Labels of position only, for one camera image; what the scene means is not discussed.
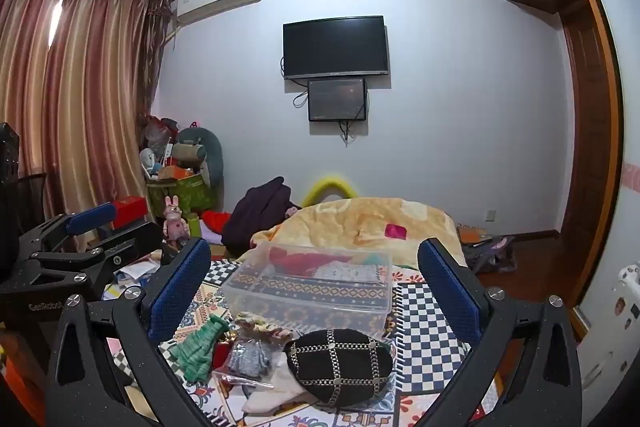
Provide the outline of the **dark purple clothing pile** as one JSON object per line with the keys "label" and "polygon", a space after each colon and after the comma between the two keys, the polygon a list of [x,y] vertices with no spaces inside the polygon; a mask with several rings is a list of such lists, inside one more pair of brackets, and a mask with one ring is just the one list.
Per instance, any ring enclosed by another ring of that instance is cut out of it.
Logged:
{"label": "dark purple clothing pile", "polygon": [[300,209],[292,202],[291,193],[283,176],[246,192],[222,228],[221,242],[232,258],[239,258],[252,248],[252,237],[257,232],[280,225]]}

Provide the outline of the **red box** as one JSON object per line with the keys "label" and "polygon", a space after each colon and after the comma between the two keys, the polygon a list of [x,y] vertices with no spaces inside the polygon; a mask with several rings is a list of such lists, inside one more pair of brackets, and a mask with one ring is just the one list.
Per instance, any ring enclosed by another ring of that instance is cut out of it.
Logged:
{"label": "red box", "polygon": [[142,196],[127,196],[124,199],[114,200],[112,206],[115,209],[115,218],[112,220],[114,230],[120,230],[132,225],[148,214],[148,204]]}

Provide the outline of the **white sliding door with hearts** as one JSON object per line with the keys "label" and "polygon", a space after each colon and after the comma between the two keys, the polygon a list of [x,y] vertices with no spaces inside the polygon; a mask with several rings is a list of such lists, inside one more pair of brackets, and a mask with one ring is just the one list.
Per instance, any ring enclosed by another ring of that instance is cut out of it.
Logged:
{"label": "white sliding door with hearts", "polygon": [[605,155],[617,188],[597,269],[580,303],[590,329],[579,347],[588,391],[617,385],[639,351],[639,0],[597,0],[613,150]]}

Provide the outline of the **small black wall monitor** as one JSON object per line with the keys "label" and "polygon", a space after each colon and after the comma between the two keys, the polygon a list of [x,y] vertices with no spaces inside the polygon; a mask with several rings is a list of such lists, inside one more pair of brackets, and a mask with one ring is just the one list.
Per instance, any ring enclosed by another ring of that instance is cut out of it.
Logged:
{"label": "small black wall monitor", "polygon": [[310,80],[307,110],[311,122],[367,119],[368,89],[363,78]]}

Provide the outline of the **black grid pattern hat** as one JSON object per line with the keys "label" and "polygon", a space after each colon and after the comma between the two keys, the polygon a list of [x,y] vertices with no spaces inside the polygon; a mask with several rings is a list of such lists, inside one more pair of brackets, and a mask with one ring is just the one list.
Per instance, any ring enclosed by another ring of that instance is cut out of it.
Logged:
{"label": "black grid pattern hat", "polygon": [[322,329],[289,341],[295,380],[327,407],[349,407],[379,395],[394,369],[392,349],[355,329]]}

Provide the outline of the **white cloth pouch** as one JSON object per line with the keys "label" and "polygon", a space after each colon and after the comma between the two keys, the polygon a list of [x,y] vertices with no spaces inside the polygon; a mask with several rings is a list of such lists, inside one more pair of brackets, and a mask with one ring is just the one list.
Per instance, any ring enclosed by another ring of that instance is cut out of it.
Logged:
{"label": "white cloth pouch", "polygon": [[296,381],[285,359],[271,375],[271,388],[256,388],[242,406],[247,414],[268,414],[292,402],[315,403],[317,399]]}

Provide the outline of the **blue white checkered mat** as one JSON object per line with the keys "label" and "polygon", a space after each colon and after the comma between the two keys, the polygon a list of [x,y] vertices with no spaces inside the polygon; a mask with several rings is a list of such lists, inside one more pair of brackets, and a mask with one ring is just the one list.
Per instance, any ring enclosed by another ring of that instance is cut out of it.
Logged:
{"label": "blue white checkered mat", "polygon": [[396,389],[403,395],[443,391],[470,351],[470,346],[454,335],[419,271],[397,265],[390,271],[390,313],[386,317],[335,311],[312,303],[289,305],[264,297],[250,297],[243,305],[232,295],[231,284],[245,272],[238,262],[221,260],[213,262],[204,277],[206,284],[219,289],[221,306],[230,317],[244,310],[299,336],[336,327],[388,340],[396,350]]}

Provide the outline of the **grey fabric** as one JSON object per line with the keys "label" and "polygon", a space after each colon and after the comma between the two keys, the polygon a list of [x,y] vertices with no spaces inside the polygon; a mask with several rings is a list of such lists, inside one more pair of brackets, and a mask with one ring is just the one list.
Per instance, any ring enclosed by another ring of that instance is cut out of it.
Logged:
{"label": "grey fabric", "polygon": [[239,338],[233,343],[227,360],[213,373],[227,384],[271,389],[272,374],[281,352],[277,345],[265,339]]}

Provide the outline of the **grey green plush toy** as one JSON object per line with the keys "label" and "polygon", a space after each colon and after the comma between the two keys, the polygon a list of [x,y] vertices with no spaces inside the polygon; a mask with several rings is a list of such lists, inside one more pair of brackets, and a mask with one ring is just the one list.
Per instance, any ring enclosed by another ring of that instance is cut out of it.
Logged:
{"label": "grey green plush toy", "polygon": [[177,134],[171,157],[180,166],[195,168],[208,187],[217,187],[224,179],[224,156],[220,141],[203,127],[189,127]]}

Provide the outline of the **yellow fleece blanket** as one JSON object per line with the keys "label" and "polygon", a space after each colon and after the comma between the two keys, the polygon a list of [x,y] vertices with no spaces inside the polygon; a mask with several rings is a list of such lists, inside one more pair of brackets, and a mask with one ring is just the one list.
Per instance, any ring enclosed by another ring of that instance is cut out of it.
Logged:
{"label": "yellow fleece blanket", "polygon": [[459,265],[466,265],[454,220],[445,211],[401,198],[356,197],[305,207],[255,233],[250,243],[369,251],[416,269],[425,239],[438,239]]}

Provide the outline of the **large black wall television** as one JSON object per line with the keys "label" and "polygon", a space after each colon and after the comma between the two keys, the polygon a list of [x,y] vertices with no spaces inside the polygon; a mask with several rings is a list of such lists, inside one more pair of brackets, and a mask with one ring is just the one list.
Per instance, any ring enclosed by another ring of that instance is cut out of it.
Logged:
{"label": "large black wall television", "polygon": [[284,24],[282,43],[287,80],[384,76],[390,72],[382,15]]}

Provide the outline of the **green knitted cloth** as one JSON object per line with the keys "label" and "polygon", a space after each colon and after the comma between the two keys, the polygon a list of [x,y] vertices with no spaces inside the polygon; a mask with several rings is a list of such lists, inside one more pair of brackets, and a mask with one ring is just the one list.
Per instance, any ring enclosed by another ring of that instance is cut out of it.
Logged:
{"label": "green knitted cloth", "polygon": [[169,349],[170,355],[179,365],[184,379],[189,384],[203,384],[208,381],[216,343],[229,331],[229,323],[226,320],[211,315],[197,331],[190,333],[182,343],[177,343]]}

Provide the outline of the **green box of toys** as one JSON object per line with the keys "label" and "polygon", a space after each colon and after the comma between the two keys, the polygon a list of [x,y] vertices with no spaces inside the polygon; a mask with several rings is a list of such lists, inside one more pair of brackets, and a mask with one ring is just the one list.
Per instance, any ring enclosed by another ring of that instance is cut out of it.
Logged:
{"label": "green box of toys", "polygon": [[164,217],[166,197],[177,196],[179,207],[184,215],[214,209],[217,205],[216,191],[204,182],[200,174],[180,180],[148,180],[146,189],[154,218]]}

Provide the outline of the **yellow curved pillow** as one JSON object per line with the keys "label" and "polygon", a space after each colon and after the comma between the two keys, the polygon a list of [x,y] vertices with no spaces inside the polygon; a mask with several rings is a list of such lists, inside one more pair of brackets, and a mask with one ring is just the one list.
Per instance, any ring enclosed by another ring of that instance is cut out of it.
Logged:
{"label": "yellow curved pillow", "polygon": [[322,202],[326,195],[341,195],[343,198],[355,198],[358,193],[340,176],[325,176],[317,181],[303,198],[302,207],[310,207]]}

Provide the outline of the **pink rabbit plush toy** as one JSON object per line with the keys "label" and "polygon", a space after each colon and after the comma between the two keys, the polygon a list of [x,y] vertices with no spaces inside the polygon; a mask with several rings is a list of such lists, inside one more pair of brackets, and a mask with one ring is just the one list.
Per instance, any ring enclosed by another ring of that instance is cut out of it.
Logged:
{"label": "pink rabbit plush toy", "polygon": [[165,197],[164,218],[163,233],[168,243],[176,243],[190,237],[189,225],[182,217],[177,195]]}

